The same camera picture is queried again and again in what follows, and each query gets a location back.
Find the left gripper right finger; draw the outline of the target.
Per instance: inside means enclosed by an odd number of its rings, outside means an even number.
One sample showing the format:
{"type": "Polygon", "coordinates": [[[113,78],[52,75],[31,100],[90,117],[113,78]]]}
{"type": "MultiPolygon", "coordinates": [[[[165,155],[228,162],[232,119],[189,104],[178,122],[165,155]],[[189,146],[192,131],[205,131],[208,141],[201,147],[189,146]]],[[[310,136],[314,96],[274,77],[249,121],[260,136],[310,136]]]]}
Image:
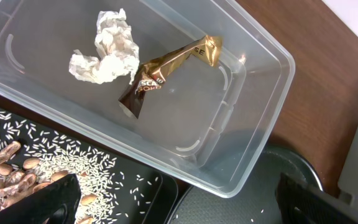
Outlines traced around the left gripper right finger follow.
{"type": "Polygon", "coordinates": [[[316,187],[281,173],[275,198],[283,223],[358,224],[358,211],[316,187]]]}

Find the clear plastic waste bin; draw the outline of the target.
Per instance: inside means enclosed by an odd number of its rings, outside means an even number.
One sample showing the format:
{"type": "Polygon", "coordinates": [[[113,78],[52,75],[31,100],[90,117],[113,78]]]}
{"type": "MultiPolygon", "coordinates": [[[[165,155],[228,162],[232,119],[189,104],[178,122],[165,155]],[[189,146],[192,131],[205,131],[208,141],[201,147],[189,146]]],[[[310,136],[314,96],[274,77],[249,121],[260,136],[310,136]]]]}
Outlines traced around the clear plastic waste bin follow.
{"type": "Polygon", "coordinates": [[[294,74],[290,53],[235,1],[0,1],[1,96],[224,198],[249,177],[294,74]],[[218,66],[190,57],[127,116],[127,77],[98,85],[68,71],[74,50],[96,54],[99,12],[120,9],[142,62],[218,35],[218,66]]]}

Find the round black serving tray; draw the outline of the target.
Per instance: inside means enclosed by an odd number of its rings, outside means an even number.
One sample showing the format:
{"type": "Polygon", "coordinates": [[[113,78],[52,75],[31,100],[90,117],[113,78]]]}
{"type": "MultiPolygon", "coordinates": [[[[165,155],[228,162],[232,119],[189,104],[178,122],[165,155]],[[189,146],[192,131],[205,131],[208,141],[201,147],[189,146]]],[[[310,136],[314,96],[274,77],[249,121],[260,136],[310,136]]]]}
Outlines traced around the round black serving tray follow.
{"type": "Polygon", "coordinates": [[[313,166],[299,153],[284,147],[267,146],[237,195],[221,198],[200,188],[190,187],[179,200],[168,222],[281,223],[275,199],[281,173],[323,188],[313,166]]]}

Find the white tissue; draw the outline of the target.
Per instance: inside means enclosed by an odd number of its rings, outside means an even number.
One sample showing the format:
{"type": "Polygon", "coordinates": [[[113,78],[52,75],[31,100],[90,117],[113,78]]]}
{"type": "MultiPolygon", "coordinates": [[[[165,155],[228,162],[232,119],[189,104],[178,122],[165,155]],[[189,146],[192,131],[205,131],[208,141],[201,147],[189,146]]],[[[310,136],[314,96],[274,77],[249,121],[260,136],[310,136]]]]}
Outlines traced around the white tissue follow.
{"type": "Polygon", "coordinates": [[[80,81],[103,84],[129,75],[132,84],[138,70],[139,46],[132,38],[125,10],[101,11],[96,22],[94,45],[98,57],[75,50],[68,70],[80,81]]]}

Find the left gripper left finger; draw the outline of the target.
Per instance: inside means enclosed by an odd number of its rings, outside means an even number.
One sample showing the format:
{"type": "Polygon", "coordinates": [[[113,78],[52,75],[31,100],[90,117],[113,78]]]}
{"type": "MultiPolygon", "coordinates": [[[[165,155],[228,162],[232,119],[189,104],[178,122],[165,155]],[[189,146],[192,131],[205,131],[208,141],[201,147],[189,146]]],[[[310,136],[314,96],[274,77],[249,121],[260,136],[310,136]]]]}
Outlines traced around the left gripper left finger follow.
{"type": "Polygon", "coordinates": [[[0,224],[73,224],[80,199],[79,181],[68,174],[0,211],[0,224]]]}

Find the gold snack wrapper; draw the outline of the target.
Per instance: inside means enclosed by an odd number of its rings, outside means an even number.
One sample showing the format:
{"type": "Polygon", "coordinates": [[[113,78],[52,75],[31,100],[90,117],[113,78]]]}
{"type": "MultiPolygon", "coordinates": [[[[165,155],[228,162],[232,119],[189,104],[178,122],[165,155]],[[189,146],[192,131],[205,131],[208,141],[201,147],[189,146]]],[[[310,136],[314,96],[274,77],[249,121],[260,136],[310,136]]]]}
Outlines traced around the gold snack wrapper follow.
{"type": "Polygon", "coordinates": [[[133,82],[119,98],[119,106],[128,117],[137,119],[147,91],[160,89],[167,77],[190,55],[215,67],[219,62],[222,47],[221,36],[206,35],[180,49],[140,64],[133,82]]]}

